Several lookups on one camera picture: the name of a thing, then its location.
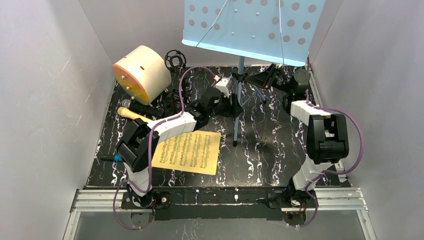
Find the black tripod microphone stand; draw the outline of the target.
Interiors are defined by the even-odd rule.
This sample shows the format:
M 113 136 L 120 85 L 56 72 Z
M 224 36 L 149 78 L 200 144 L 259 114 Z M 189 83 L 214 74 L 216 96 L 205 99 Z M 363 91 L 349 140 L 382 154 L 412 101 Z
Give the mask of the black tripod microphone stand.
M 182 90 L 179 88 L 179 81 L 180 78 L 183 76 L 184 70 L 186 69 L 187 59 L 185 55 L 176 49 L 169 50 L 165 57 L 164 57 L 164 63 L 166 68 L 172 73 L 177 76 L 177 83 L 175 88 L 179 91 L 179 93 L 182 93 L 182 99 L 184 102 L 184 105 L 186 106 L 191 102 L 191 94 L 192 94 L 192 88 L 190 87 L 190 81 L 187 77 L 184 77 L 183 82 L 181 84 Z

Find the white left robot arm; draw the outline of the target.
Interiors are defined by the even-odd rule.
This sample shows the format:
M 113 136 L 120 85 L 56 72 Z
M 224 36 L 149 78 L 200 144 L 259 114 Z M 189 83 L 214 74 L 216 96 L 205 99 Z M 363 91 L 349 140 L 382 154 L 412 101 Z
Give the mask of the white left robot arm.
M 214 116 L 236 118 L 243 112 L 235 93 L 210 87 L 199 99 L 182 104 L 181 111 L 158 120 L 137 117 L 124 130 L 116 145 L 116 153 L 127 170 L 126 190 L 130 201 L 142 208 L 156 202 L 152 196 L 152 161 L 158 145 L 173 137 L 203 128 Z

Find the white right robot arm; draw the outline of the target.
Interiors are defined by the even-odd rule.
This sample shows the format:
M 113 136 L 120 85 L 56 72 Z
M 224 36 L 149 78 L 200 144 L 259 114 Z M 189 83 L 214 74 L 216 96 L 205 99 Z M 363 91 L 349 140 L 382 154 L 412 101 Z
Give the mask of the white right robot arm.
M 271 87 L 283 91 L 283 109 L 307 125 L 305 161 L 282 192 L 267 194 L 264 202 L 272 209 L 294 207 L 293 202 L 307 205 L 315 196 L 314 189 L 319 178 L 349 153 L 346 117 L 319 109 L 309 101 L 307 90 L 310 79 L 310 72 L 303 68 L 287 78 L 274 63 L 245 79 L 262 89 Z

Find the black round microphone stand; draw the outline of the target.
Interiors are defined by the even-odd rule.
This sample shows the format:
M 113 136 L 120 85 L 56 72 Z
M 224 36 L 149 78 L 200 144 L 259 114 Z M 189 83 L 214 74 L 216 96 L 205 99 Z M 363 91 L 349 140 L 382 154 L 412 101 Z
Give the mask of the black round microphone stand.
M 177 89 L 173 89 L 166 94 L 164 113 L 167 117 L 181 112 L 180 94 Z

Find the blue music stand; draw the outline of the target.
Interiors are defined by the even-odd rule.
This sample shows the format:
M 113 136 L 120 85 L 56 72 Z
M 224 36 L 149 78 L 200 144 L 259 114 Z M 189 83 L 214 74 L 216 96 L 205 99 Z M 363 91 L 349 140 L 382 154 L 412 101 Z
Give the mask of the blue music stand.
M 182 43 L 304 66 L 326 1 L 186 0 Z

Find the beige microphone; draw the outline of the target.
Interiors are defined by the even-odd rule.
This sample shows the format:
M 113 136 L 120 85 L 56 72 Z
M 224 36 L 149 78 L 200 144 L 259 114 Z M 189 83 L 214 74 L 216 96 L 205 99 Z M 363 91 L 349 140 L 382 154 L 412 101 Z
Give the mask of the beige microphone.
M 151 122 L 152 121 L 151 119 L 149 119 L 145 116 L 139 115 L 139 114 L 129 110 L 126 107 L 119 107 L 117 109 L 117 114 L 120 115 L 121 117 L 128 118 L 128 119 L 131 119 L 131 120 L 141 119 L 144 122 Z

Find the yellow sheet music page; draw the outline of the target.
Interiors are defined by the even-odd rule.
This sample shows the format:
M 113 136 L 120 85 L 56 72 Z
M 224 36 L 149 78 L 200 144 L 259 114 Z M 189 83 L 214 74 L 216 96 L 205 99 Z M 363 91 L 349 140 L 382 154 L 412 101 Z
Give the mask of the yellow sheet music page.
M 157 145 L 152 166 L 213 176 L 217 173 L 220 142 L 219 132 L 197 130 L 174 136 Z

